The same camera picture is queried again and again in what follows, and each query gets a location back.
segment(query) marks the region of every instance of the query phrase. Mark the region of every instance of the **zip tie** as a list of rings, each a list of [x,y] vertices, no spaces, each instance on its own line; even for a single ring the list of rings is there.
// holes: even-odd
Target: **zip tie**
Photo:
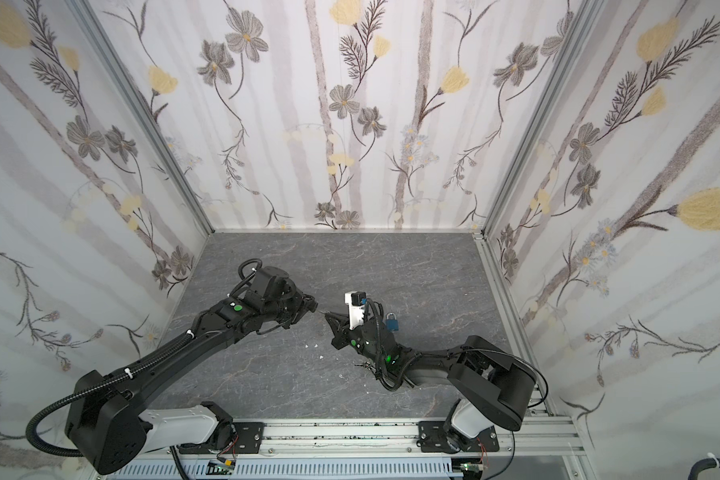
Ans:
[[[714,453],[709,452],[709,453],[706,454],[706,456],[708,456],[708,457],[710,457],[710,458],[714,458],[714,459],[715,459],[715,464],[717,464],[717,466],[715,466],[715,468],[720,468],[720,460],[717,459],[717,457],[715,456]]]

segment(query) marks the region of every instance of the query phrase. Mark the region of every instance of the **wall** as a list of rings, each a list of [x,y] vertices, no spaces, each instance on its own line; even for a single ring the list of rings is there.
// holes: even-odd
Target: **wall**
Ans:
[[[720,0],[606,2],[509,205],[491,245],[600,477],[720,456]]]
[[[27,421],[156,347],[205,241],[108,78],[63,2],[0,2],[0,478],[80,474]]]
[[[477,229],[578,2],[92,2],[217,228]]]

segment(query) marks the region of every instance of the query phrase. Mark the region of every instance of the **metal corner post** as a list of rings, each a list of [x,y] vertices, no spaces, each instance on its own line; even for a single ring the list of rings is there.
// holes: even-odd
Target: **metal corner post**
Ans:
[[[117,90],[123,96],[123,102],[131,113],[134,114],[148,141],[162,159],[169,177],[181,193],[192,215],[200,222],[206,234],[212,234],[213,226],[210,220],[208,220],[208,216],[206,216],[205,211],[200,206],[200,202],[197,201],[192,187],[186,181],[178,162],[173,157],[173,154],[163,139],[157,122],[152,118],[149,111],[146,110],[138,88],[135,86],[133,80],[131,80],[128,71],[117,56],[114,47],[104,32],[104,28],[94,13],[93,7],[88,3],[88,0],[66,0],[66,3],[86,39],[94,47],[99,60],[101,60],[105,69],[109,72],[110,78],[115,83]]]
[[[586,38],[588,37],[592,26],[595,23],[597,15],[600,13],[606,0],[583,0],[579,11],[574,17],[574,22],[570,26],[570,33],[566,36],[563,46],[560,48],[557,62],[554,63],[552,74],[544,86],[544,92],[539,99],[533,116],[520,140],[520,145],[510,163],[507,175],[501,184],[498,194],[488,212],[488,218],[483,225],[482,234],[486,237],[499,221],[501,212],[509,202],[509,197],[517,184],[520,173],[523,170],[528,158],[533,153],[534,146],[538,141],[542,128],[552,115],[552,110],[560,96],[560,92],[565,86],[565,82],[574,69],[579,53],[581,53]]]

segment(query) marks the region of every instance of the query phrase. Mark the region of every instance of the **gray marble surface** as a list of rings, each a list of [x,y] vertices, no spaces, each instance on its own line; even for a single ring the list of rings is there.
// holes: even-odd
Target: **gray marble surface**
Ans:
[[[387,392],[369,370],[354,365],[364,357],[331,346],[319,311],[346,312],[350,290],[364,290],[395,312],[395,338],[406,346],[450,348],[476,334],[508,350],[469,234],[214,234],[165,338],[181,334],[197,312],[223,298],[239,281],[237,266],[252,257],[289,272],[316,297],[318,312],[290,330],[248,335],[176,381],[151,408],[211,400],[236,418],[446,416],[458,398],[452,386]]]

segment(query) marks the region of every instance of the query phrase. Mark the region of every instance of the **robotic arm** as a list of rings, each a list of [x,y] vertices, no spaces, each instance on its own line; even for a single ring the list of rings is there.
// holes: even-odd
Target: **robotic arm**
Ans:
[[[245,267],[251,264],[256,267],[245,275]],[[93,370],[81,377],[75,393],[29,421],[29,443],[52,455],[85,456],[103,475],[158,448],[192,444],[196,452],[218,452],[228,446],[237,432],[231,416],[215,403],[175,410],[147,406],[214,353],[252,332],[289,329],[308,311],[316,311],[315,298],[301,292],[279,268],[262,267],[260,260],[251,259],[240,265],[238,273],[241,281],[227,298],[201,312],[184,335],[124,369],[105,376]],[[512,431],[520,428],[536,382],[531,368],[479,336],[470,336],[449,350],[413,350],[396,343],[382,321],[380,303],[363,292],[348,293],[346,301],[348,314],[325,313],[334,334],[332,344],[336,349],[351,345],[368,358],[368,368],[384,388],[394,391],[403,382],[412,386],[451,383],[466,397],[446,421],[448,448],[424,450],[422,446],[423,451],[466,451],[470,440],[493,424]],[[276,324],[261,331],[266,322]],[[38,435],[40,421],[67,405],[64,432],[78,449],[53,446]]]

